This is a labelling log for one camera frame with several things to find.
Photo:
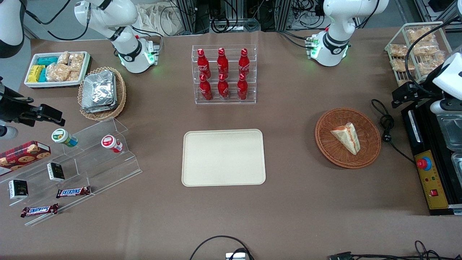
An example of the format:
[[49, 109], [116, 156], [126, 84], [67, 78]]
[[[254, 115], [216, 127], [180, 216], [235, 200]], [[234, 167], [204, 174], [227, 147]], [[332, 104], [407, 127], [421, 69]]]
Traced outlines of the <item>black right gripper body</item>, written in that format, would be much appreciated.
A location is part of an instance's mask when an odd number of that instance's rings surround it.
[[20, 123], [22, 113], [36, 113], [36, 121], [42, 121], [38, 115], [38, 107], [32, 106], [34, 99], [25, 97], [18, 92], [6, 87], [0, 82], [0, 120], [7, 123]]

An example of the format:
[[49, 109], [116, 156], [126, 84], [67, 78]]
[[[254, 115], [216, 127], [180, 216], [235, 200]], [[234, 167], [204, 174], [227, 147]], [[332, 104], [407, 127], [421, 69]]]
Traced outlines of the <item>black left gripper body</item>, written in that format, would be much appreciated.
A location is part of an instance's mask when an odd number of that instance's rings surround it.
[[439, 97], [439, 88], [432, 82], [423, 82], [419, 85], [419, 87], [417, 87], [416, 84], [406, 81], [402, 87], [405, 89], [402, 104]]

